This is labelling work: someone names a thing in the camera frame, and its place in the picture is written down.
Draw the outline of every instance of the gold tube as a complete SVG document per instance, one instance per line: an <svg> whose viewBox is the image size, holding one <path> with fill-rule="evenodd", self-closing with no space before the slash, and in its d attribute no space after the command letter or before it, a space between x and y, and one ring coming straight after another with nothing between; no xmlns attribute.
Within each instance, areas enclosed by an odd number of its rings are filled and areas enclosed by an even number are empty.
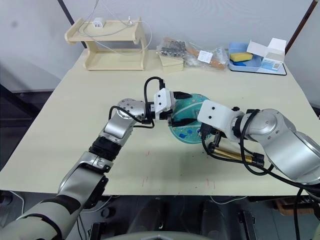
<svg viewBox="0 0 320 240"><path fill-rule="evenodd" d="M226 150L226 149L223 149L223 148L215 148L214 149L214 153L217 154L217 155L220 155L222 157L225 157L225 158L231 158L233 160L239 160L239 161L242 161L242 158L241 158L241 154L240 153L237 153L237 152L233 152L233 151L229 151L229 150ZM252 157L251 156L245 156L245 161L247 163L252 163Z"/></svg>

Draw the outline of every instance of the plastic bag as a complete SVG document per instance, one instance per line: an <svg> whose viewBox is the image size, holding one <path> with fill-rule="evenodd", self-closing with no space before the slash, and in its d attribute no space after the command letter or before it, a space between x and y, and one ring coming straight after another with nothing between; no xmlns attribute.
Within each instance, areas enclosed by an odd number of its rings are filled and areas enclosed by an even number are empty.
<svg viewBox="0 0 320 240"><path fill-rule="evenodd" d="M163 39L161 44L157 46L156 52L161 56L183 58L184 65L189 67L225 69L229 62L229 57L223 47L203 51L193 43L186 43L170 37Z"/></svg>

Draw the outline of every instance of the wooden shelf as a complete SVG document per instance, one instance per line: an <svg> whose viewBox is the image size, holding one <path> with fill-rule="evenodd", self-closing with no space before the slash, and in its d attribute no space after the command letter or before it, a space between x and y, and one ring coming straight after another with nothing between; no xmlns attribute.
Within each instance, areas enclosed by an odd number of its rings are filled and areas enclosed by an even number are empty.
<svg viewBox="0 0 320 240"><path fill-rule="evenodd" d="M85 42L88 56L84 67L88 70L144 70L148 50L145 32L139 21L140 17L133 21L137 23L125 27L121 21L109 20L105 21L103 28L95 28L91 22L84 22L80 18L65 33L64 38L69 44ZM107 48L99 48L95 41L132 41L136 45L141 43L141 48L114 49L118 52L116 53Z"/></svg>

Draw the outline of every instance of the yellow sponge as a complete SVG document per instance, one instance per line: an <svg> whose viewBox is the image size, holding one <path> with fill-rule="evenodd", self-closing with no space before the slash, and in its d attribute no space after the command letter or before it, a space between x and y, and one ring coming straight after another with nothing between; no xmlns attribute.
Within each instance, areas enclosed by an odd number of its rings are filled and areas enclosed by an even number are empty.
<svg viewBox="0 0 320 240"><path fill-rule="evenodd" d="M230 59L234 62L247 61L252 59L252 53L249 52L237 52L231 53Z"/></svg>

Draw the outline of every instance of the beige tabletop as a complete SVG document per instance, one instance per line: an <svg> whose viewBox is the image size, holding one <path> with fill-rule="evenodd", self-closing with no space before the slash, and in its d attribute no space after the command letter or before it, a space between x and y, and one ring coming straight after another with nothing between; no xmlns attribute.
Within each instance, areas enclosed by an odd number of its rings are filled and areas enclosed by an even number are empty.
<svg viewBox="0 0 320 240"><path fill-rule="evenodd" d="M288 69L287 76L186 67L165 74L151 50L145 71L88 71L83 67L85 54L64 76L0 172L0 189L56 193L107 123L110 107L124 98L143 100L144 83L152 76L165 79L172 91L199 93L243 112L277 109L320 144L320 121ZM150 100L157 87L150 83ZM239 151L228 140L222 145ZM258 143L245 145L263 153ZM271 176L252 175L242 164L207 157L201 144L178 141L165 121L154 129L136 128L107 177L105 195L271 196L298 191Z"/></svg>

